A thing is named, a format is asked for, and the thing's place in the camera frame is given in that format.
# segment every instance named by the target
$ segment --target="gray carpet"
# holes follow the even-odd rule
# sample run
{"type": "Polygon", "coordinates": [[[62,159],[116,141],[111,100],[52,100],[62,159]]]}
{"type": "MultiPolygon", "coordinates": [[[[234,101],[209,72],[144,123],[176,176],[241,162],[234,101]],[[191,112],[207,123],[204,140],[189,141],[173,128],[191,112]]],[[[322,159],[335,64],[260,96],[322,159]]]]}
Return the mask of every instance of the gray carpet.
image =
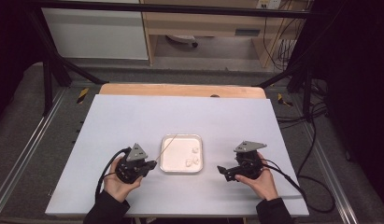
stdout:
{"type": "MultiPolygon", "coordinates": [[[[257,75],[248,72],[233,73],[223,71],[90,69],[90,72],[114,82],[249,86],[267,79],[267,74],[257,75]]],[[[284,86],[284,84],[286,84],[286,79],[279,82],[276,87],[284,86]]],[[[279,105],[277,103],[278,92],[283,93],[286,101],[290,101],[292,98],[284,89],[276,87],[269,88],[266,91],[267,97],[272,100],[276,115],[297,117],[294,106],[279,105]]],[[[55,118],[36,149],[35,155],[26,167],[17,187],[8,199],[0,218],[20,217],[61,220],[44,214],[50,200],[49,193],[55,189],[72,150],[72,142],[78,137],[77,130],[82,127],[80,122],[86,117],[92,98],[98,93],[99,87],[91,87],[83,104],[78,105],[76,101],[81,90],[82,87],[72,87],[67,90],[55,118]]],[[[33,67],[25,74],[24,81],[18,89],[14,102],[8,107],[0,121],[0,185],[40,120],[43,111],[42,105],[41,70],[33,67]]],[[[384,223],[384,206],[364,177],[359,165],[345,159],[344,149],[337,138],[330,119],[321,117],[316,119],[316,122],[320,142],[360,223],[384,223]]],[[[297,170],[310,145],[306,137],[306,131],[299,124],[289,129],[283,129],[282,134],[293,167],[297,170]]],[[[324,182],[314,155],[311,155],[307,161],[302,174],[315,177],[324,182]]],[[[330,198],[320,186],[311,181],[300,180],[300,182],[306,190],[309,203],[321,209],[330,207],[330,198]]],[[[309,217],[299,217],[297,222],[343,223],[336,209],[330,214],[320,214],[310,210],[309,217]]],[[[250,218],[249,223],[256,223],[256,219],[250,218]]]]}

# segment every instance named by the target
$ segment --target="person's left hand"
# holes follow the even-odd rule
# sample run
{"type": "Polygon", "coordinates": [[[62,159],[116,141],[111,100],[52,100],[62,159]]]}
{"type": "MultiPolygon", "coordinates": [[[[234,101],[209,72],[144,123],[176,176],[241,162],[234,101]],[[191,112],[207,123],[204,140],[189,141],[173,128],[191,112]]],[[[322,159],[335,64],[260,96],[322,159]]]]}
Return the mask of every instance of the person's left hand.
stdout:
{"type": "MultiPolygon", "coordinates": [[[[121,158],[117,158],[110,165],[109,173],[115,173],[117,164],[121,158]]],[[[116,174],[108,175],[104,178],[104,190],[110,194],[118,202],[124,202],[127,195],[131,190],[136,189],[140,186],[142,177],[140,176],[133,184],[125,184],[122,182],[116,174]]]]}

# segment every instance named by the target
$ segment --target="small white object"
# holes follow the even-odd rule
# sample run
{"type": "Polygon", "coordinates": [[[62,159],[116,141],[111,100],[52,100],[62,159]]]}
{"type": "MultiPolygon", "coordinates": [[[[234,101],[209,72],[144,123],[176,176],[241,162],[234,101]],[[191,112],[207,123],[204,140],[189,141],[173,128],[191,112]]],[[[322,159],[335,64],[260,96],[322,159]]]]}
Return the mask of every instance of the small white object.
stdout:
{"type": "Polygon", "coordinates": [[[194,158],[192,159],[192,163],[198,165],[198,163],[200,163],[200,160],[198,160],[198,157],[194,157],[194,158]]]}
{"type": "Polygon", "coordinates": [[[191,159],[186,160],[186,166],[190,167],[192,165],[193,161],[191,159]]]}
{"type": "Polygon", "coordinates": [[[172,174],[192,174],[203,169],[203,143],[197,134],[168,134],[162,141],[160,168],[172,174]]]}

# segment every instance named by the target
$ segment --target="metal frame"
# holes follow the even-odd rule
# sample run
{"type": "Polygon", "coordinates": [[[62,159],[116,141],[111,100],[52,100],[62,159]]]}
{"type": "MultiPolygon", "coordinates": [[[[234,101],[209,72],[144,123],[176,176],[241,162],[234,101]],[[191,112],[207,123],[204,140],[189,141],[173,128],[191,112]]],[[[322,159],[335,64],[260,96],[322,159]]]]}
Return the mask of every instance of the metal frame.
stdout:
{"type": "Polygon", "coordinates": [[[55,48],[47,30],[45,30],[36,15],[37,8],[66,8],[83,10],[106,10],[106,11],[137,11],[137,12],[162,12],[162,13],[188,13],[188,14],[209,14],[265,18],[293,18],[293,19],[314,19],[322,20],[329,17],[328,14],[309,11],[286,11],[267,10],[258,8],[239,7],[196,7],[176,5],[153,5],[153,4],[128,4],[128,3],[103,3],[103,2],[80,2],[80,1],[58,1],[58,0],[27,0],[22,2],[24,12],[38,34],[42,48],[46,54],[45,60],[45,110],[44,115],[52,107],[52,86],[50,76],[53,74],[60,86],[69,86],[72,79],[65,68],[71,69],[77,74],[89,79],[95,84],[105,84],[108,81],[94,77],[83,69],[77,67],[67,59],[63,58],[55,48]]]}

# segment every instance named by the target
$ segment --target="table surface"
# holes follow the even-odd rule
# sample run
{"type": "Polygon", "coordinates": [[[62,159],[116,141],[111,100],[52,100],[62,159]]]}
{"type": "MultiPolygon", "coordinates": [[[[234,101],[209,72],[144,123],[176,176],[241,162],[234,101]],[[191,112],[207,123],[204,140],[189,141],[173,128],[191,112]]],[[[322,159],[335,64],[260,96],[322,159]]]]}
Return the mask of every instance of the table surface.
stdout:
{"type": "MultiPolygon", "coordinates": [[[[93,205],[93,193],[99,175],[109,159],[121,148],[137,142],[148,153],[148,160],[160,154],[161,140],[169,133],[194,133],[203,141],[204,168],[194,175],[170,175],[159,166],[143,179],[139,189],[127,200],[130,217],[250,217],[256,216],[260,201],[249,187],[226,182],[216,166],[237,166],[233,149],[243,140],[263,142],[260,149],[296,180],[288,152],[269,100],[255,98],[208,98],[190,96],[105,95],[106,84],[96,95],[78,141],[64,168],[50,204],[49,215],[86,214],[93,205]]],[[[141,85],[171,89],[178,85],[141,85]]],[[[185,88],[218,87],[189,86],[185,88]]],[[[237,87],[224,88],[236,90],[237,87]]],[[[281,175],[273,172],[277,190],[293,216],[307,216],[301,195],[281,175]]]]}

